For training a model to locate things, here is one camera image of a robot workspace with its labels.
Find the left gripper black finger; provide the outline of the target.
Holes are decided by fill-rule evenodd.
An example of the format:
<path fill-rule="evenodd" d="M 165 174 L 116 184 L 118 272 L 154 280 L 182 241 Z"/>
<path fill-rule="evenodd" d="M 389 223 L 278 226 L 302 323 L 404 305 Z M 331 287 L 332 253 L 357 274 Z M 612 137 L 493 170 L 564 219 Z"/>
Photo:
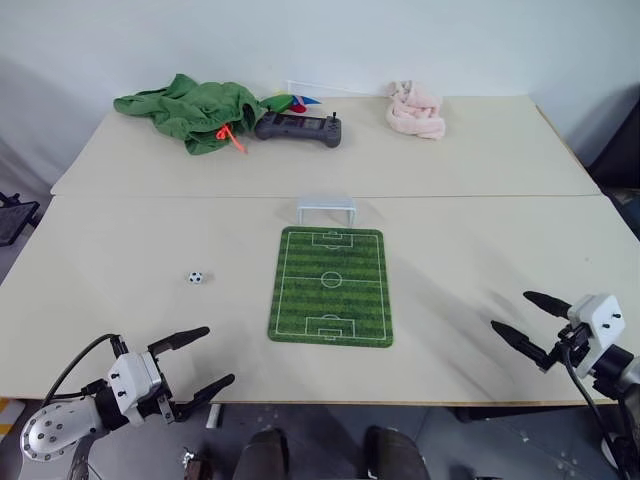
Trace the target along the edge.
<path fill-rule="evenodd" d="M 176 332 L 148 346 L 149 351 L 178 350 L 210 333 L 210 328 L 203 326 L 187 331 Z"/>
<path fill-rule="evenodd" d="M 195 411 L 209 404 L 221 390 L 233 384 L 234 381 L 235 375 L 228 374 L 196 392 L 191 401 L 187 403 L 175 403 L 174 417 L 189 418 Z"/>

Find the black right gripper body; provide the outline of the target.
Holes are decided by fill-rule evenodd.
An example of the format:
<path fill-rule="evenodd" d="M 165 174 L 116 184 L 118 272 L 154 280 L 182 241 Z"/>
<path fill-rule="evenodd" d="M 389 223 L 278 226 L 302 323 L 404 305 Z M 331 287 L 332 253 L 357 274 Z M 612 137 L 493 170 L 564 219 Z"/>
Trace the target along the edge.
<path fill-rule="evenodd" d="M 556 363 L 565 364 L 565 351 L 568 352 L 569 364 L 577 368 L 590 350 L 590 337 L 591 329 L 588 324 L 581 323 L 577 327 L 567 324 L 558 333 L 558 341 L 541 362 L 541 370 L 547 372 Z"/>

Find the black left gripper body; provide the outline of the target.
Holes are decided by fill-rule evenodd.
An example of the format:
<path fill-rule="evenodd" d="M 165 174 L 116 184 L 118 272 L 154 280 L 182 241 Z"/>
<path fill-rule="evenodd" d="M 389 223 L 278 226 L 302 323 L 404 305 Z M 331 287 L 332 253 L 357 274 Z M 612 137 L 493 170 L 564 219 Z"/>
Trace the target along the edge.
<path fill-rule="evenodd" d="M 164 417 L 167 423 L 182 423 L 188 419 L 188 415 L 183 405 L 179 405 L 172 400 L 171 389 L 164 373 L 160 369 L 158 360 L 161 353 L 171 349 L 172 347 L 169 343 L 152 343 L 148 346 L 148 352 L 151 355 L 153 366 L 156 369 L 156 376 L 159 378 L 159 381 L 153 384 L 148 402 L 153 403 L 157 407 L 158 412 Z"/>

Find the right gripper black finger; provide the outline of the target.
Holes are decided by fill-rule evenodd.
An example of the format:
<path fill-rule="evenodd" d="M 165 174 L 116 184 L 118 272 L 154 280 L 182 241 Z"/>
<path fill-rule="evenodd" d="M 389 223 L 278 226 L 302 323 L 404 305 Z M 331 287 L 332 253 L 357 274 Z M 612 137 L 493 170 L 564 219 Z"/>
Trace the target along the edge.
<path fill-rule="evenodd" d="M 571 305 L 561 299 L 535 291 L 525 291 L 523 296 L 538 308 L 552 316 L 559 318 L 568 317 Z"/>
<path fill-rule="evenodd" d="M 529 337 L 505 323 L 492 320 L 492 329 L 514 350 L 532 360 L 542 371 L 548 371 L 553 365 L 552 358 Z"/>

